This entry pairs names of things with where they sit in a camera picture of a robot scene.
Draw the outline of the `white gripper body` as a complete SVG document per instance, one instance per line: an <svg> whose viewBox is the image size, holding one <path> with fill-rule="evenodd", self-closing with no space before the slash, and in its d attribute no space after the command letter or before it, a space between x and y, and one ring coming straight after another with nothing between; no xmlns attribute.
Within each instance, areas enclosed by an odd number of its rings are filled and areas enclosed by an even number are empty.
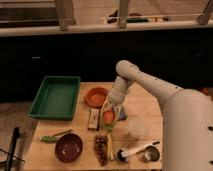
<svg viewBox="0 0 213 171"><path fill-rule="evenodd" d="M125 100L129 87L133 84L131 80L117 76L115 82L108 93L110 103L119 105Z"/></svg>

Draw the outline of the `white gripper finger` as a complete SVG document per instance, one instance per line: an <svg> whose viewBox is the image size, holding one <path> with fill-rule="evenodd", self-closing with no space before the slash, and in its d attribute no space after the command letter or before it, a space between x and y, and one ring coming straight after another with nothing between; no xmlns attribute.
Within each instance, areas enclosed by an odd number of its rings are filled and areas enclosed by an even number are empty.
<svg viewBox="0 0 213 171"><path fill-rule="evenodd" d="M121 105L116 105L113 107L113 110L116 114L116 121L119 120L119 115L120 115L120 111L121 111Z"/></svg>
<svg viewBox="0 0 213 171"><path fill-rule="evenodd" d="M104 111L108 110L108 106L109 105L109 102L108 100L105 100L105 102L103 103L101 109L100 109L100 119L102 118L102 114Z"/></svg>

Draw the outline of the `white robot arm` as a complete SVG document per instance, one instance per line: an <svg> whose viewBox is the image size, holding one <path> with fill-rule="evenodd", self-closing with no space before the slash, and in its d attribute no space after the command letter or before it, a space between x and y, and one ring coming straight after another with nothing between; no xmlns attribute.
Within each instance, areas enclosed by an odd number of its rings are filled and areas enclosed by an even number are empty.
<svg viewBox="0 0 213 171"><path fill-rule="evenodd" d="M213 102L198 90L146 74L127 60L116 64L116 72L107 95L111 106L122 104L128 88L137 83L163 108L162 171L213 171Z"/></svg>

